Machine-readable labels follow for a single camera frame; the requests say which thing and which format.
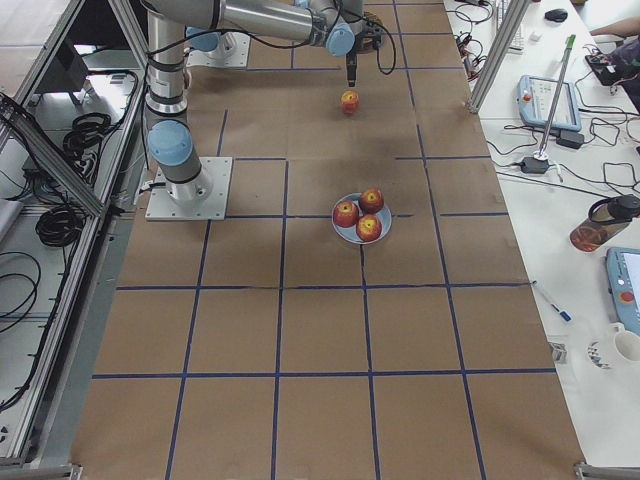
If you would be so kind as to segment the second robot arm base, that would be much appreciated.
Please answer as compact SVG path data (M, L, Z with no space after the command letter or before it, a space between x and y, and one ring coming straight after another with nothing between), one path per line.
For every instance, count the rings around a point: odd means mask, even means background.
M242 33L206 33L189 27L188 35L200 33L189 40L188 67L242 69L247 66L250 38Z

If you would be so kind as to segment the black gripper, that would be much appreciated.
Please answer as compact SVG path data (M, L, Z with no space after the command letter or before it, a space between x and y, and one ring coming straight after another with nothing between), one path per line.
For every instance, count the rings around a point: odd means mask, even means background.
M375 14L363 14L361 17L344 16L355 34L354 48L356 53L345 57L346 82L355 87L357 82L357 54L370 53L383 45L383 23Z

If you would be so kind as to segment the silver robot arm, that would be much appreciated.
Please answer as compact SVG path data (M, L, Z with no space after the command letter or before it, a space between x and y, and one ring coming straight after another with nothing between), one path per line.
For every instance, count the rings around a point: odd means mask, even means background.
M146 1L150 115L148 148L178 204L206 198L214 185L186 123L185 59L189 40L229 33L283 39L292 47L325 48L346 60L347 82L356 83L357 56L381 28L360 1Z

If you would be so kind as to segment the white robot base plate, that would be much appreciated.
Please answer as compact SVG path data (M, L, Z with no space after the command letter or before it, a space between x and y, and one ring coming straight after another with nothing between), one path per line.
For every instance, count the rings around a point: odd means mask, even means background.
M201 157L201 171L192 181L172 183L159 170L151 183L148 221L222 221L226 217L233 159Z

